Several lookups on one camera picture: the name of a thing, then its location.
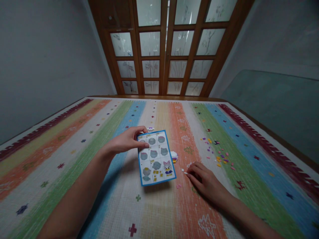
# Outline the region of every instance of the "red stripe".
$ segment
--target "red stripe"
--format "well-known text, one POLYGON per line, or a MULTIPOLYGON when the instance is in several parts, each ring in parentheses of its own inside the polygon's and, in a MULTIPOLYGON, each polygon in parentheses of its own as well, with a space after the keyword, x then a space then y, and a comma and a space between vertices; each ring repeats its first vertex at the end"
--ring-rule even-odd
POLYGON ((5 149, 0 151, 0 162, 5 160, 7 157, 12 155, 14 152, 25 146, 26 144, 30 143, 35 138, 39 137, 41 134, 52 128, 53 126, 60 123, 62 120, 66 119, 66 117, 70 116, 78 109, 82 108, 86 104, 90 103, 93 99, 86 99, 82 101, 80 104, 72 107, 68 111, 64 112, 63 114, 59 115, 58 117, 54 118, 50 122, 42 125, 41 127, 37 128, 35 131, 29 133, 28 135, 24 136, 23 138, 19 139, 17 142, 9 145, 5 149))
POLYGON ((232 111, 227 105, 219 104, 223 109, 250 137, 252 137, 269 156, 275 161, 281 169, 297 184, 299 185, 315 203, 319 205, 319 184, 312 180, 310 176, 298 168, 294 162, 287 158, 268 140, 254 130, 248 123, 246 123, 238 114, 232 111))

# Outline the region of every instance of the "colorful striped rug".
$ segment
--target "colorful striped rug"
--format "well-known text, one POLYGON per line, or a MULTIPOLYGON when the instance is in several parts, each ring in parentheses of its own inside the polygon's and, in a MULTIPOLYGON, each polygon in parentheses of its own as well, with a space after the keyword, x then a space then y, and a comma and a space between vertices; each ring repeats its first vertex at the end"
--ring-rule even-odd
POLYGON ((118 154, 79 237, 242 238, 182 172, 194 161, 285 238, 319 235, 318 174, 230 104, 89 97, 0 146, 1 236, 35 238, 99 148, 138 125, 166 130, 177 179, 141 187, 137 149, 118 154))

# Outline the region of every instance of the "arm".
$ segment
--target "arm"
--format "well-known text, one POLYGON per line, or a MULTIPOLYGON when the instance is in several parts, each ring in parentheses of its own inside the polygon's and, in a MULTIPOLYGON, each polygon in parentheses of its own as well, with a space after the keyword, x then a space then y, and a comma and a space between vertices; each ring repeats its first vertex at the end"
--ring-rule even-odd
POLYGON ((243 202, 231 195, 213 172, 204 165, 195 162, 189 167, 187 173, 188 178, 204 196, 239 222, 253 238, 282 239, 243 202))
POLYGON ((38 238, 76 238, 94 204, 112 159, 132 148, 148 148, 136 141, 144 126, 131 127, 101 148, 53 210, 38 238))

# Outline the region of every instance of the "frosted glass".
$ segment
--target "frosted glass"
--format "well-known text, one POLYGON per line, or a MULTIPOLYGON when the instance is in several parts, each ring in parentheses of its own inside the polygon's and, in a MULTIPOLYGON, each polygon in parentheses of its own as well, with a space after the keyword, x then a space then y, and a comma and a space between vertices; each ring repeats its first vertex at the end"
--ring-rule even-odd
POLYGON ((160 55, 160 32, 140 33, 142 56, 160 55))
POLYGON ((189 82, 186 89, 186 96, 199 96, 202 91, 203 82, 189 82))
POLYGON ((204 29, 196 55, 215 55, 225 29, 204 29))
POLYGON ((182 31, 173 33, 173 56, 188 55, 192 44, 194 31, 182 31))
POLYGON ((136 78, 134 61, 117 61, 122 78, 136 78))
POLYGON ((229 21, 237 0, 213 0, 210 2, 206 22, 229 21))
POLYGON ((169 81, 167 85, 167 94, 179 95, 182 89, 182 81, 169 81))
POLYGON ((158 94, 159 81, 144 81, 145 94, 158 94))
POLYGON ((111 33, 111 39, 116 56, 133 56, 130 33, 111 33))
POLYGON ((123 81, 124 92, 126 94, 138 94, 136 81, 123 81))
POLYGON ((206 79, 213 60, 196 60, 194 61, 190 78, 206 79))
POLYGON ((160 0, 136 0, 139 26, 160 25, 160 0))
POLYGON ((195 24, 199 5, 199 0, 178 0, 176 6, 175 25, 195 24))
POLYGON ((147 60, 142 61, 144 78, 159 78, 160 76, 160 61, 147 60))
POLYGON ((187 61, 170 61, 169 78, 184 78, 187 61))

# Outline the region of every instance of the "hand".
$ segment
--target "hand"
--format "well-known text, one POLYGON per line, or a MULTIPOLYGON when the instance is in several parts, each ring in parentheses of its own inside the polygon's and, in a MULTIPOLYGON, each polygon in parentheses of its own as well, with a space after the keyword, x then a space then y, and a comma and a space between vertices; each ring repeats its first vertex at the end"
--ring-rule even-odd
POLYGON ((119 136, 110 140, 106 145, 104 145, 100 149, 100 151, 102 154, 118 154, 126 152, 132 148, 149 148, 150 145, 148 143, 138 142, 136 140, 136 137, 140 135, 141 132, 148 132, 145 126, 130 127, 119 136))
POLYGON ((187 173, 194 186, 217 206, 222 207, 232 197, 213 172, 201 163, 195 162, 191 164, 187 173))

